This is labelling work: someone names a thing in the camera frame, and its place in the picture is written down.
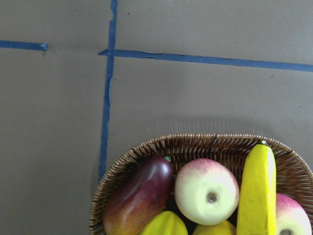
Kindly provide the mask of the yellow lemon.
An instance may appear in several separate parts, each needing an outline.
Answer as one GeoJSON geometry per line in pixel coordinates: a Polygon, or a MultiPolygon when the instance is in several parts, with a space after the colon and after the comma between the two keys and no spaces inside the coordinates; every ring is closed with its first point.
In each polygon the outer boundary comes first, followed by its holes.
{"type": "Polygon", "coordinates": [[[228,220],[216,225],[198,224],[192,235],[236,235],[236,227],[228,220]]]}

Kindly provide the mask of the red green mango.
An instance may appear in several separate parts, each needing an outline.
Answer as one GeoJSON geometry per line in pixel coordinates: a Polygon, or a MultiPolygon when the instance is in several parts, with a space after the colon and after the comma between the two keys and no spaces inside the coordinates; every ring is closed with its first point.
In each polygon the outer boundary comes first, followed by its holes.
{"type": "Polygon", "coordinates": [[[107,235],[137,235],[165,207],[173,187],[169,160],[149,156],[110,197],[103,213],[107,235]]]}

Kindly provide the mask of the brown wicker basket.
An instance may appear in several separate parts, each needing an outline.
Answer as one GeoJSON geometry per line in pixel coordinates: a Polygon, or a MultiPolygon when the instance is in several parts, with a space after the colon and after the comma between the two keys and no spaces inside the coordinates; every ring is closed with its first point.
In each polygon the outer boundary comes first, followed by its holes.
{"type": "Polygon", "coordinates": [[[240,183],[245,158],[258,142],[266,141],[273,150],[277,169],[277,192],[297,201],[313,218],[313,173],[290,147],[275,139],[254,134],[169,134],[144,141],[102,168],[89,213],[89,234],[103,235],[102,213],[106,203],[135,164],[151,155],[167,156],[174,172],[197,158],[209,158],[227,167],[240,183]]]}

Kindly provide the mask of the pink white apple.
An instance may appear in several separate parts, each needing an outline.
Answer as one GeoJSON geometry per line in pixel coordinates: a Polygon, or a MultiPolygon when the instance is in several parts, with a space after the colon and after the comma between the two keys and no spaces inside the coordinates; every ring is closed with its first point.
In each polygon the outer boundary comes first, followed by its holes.
{"type": "Polygon", "coordinates": [[[216,225],[227,220],[239,203],[233,173],[217,161],[200,158],[185,164],[175,182],[175,202],[189,220],[216,225]]]}

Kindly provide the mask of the yellow starfruit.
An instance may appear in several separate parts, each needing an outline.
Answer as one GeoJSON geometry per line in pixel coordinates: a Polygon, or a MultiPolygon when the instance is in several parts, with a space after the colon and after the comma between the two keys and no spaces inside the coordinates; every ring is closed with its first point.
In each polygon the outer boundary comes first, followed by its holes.
{"type": "Polygon", "coordinates": [[[152,219],[140,235],[188,235],[184,222],[172,211],[163,211],[152,219]]]}

